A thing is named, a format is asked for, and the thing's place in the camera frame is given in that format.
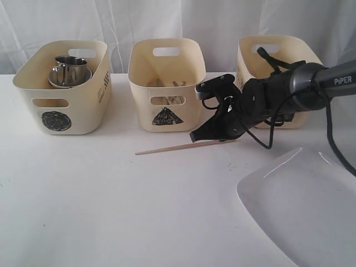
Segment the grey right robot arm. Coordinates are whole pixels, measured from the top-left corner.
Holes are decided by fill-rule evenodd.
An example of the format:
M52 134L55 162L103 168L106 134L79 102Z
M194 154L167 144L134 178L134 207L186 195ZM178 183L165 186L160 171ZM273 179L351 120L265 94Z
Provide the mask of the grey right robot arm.
M326 100L355 94L355 60L327 68L305 61L276 70L268 78L251 78L240 90L235 77L224 74L195 87L197 98L215 98L213 117L190 133L192 142L234 140L256 125L282 114L326 107Z

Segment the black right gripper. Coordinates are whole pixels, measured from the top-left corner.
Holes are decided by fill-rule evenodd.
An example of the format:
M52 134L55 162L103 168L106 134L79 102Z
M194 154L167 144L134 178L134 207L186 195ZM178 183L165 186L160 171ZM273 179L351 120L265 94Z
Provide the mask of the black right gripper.
M215 114L189 136L193 143L206 140L235 140L245 133L232 104L219 107Z

